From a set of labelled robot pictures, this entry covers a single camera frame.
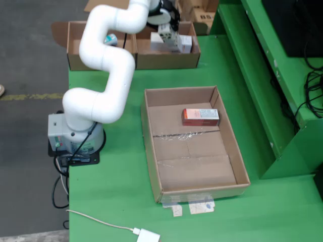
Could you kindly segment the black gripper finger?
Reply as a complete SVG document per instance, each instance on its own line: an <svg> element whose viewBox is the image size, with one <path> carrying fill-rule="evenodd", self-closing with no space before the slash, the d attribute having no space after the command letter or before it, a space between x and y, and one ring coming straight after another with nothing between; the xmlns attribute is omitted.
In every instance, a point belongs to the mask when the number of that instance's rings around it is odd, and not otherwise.
<svg viewBox="0 0 323 242"><path fill-rule="evenodd" d="M171 19L169 24L174 31L178 31L180 22L180 13L169 0L162 1L161 8L169 12Z"/></svg>

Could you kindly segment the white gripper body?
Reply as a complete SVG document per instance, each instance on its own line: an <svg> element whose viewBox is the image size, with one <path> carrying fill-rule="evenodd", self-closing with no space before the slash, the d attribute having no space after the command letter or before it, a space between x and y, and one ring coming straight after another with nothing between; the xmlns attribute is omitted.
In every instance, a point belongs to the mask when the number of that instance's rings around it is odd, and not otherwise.
<svg viewBox="0 0 323 242"><path fill-rule="evenodd" d="M150 25L162 25L169 23L171 18L171 13L168 10L160 8L149 12L147 22Z"/></svg>

